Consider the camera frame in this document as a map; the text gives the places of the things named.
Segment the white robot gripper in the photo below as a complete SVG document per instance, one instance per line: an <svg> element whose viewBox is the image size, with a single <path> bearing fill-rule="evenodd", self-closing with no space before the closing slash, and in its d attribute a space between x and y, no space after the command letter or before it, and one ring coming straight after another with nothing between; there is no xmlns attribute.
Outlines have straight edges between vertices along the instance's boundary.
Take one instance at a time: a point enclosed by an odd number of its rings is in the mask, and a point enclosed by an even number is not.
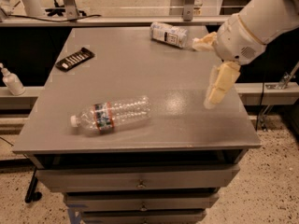
<svg viewBox="0 0 299 224"><path fill-rule="evenodd" d="M247 29L239 15L235 13L217 33L212 32L202 38L195 38L192 41L192 48L197 51L215 49L217 55L226 61L219 66L215 65L210 73L204 107L213 109L234 86L240 76L241 65L251 63L264 53L266 45Z"/></svg>

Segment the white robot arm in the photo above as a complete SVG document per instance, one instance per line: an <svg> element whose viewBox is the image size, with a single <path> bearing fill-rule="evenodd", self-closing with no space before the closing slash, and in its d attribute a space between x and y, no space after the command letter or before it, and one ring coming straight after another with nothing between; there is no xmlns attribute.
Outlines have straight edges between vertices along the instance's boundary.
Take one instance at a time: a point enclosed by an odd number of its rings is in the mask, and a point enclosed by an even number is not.
<svg viewBox="0 0 299 224"><path fill-rule="evenodd" d="M218 31L193 40L193 49L213 51L222 59L211 70L205 108L221 103L243 65L263 54L274 39L299 27L298 5L299 0L251 0Z"/></svg>

